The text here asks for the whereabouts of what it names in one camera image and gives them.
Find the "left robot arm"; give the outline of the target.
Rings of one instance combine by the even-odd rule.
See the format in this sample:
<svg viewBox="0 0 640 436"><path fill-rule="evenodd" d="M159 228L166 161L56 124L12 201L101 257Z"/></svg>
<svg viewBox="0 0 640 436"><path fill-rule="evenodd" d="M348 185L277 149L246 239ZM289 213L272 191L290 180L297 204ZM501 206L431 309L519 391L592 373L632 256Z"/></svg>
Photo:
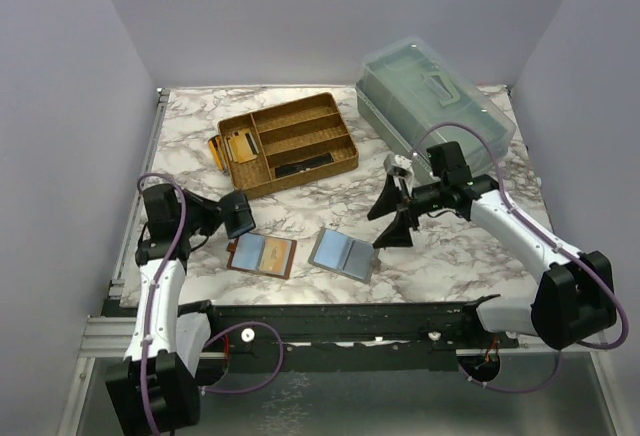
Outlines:
<svg viewBox="0 0 640 436"><path fill-rule="evenodd" d="M123 360L108 368L105 382L124 434L159 435L198 423L198 362L222 336L210 302L179 302L190 239L220 227L235 239L253 230L255 221L238 190L215 201L167 182L144 189L142 198L148 234L139 238L135 254L140 302Z"/></svg>

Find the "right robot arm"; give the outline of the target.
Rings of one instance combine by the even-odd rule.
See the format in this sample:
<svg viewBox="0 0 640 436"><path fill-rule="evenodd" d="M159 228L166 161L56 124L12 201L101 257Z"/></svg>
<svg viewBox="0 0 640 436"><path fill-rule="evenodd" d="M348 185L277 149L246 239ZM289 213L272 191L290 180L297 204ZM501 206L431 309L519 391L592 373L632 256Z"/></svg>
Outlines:
<svg viewBox="0 0 640 436"><path fill-rule="evenodd" d="M471 173L458 143L432 146L427 156L436 180L421 186L414 183L408 158L385 158L385 184L367 217L392 214L394 219L374 248L410 247L421 216L452 212L497 239L537 283L532 299L488 296L474 302L473 315L459 326L467 345L480 348L496 333L512 332L537 336L562 350L616 323L612 267L606 256L583 252L530 219L497 179Z"/></svg>

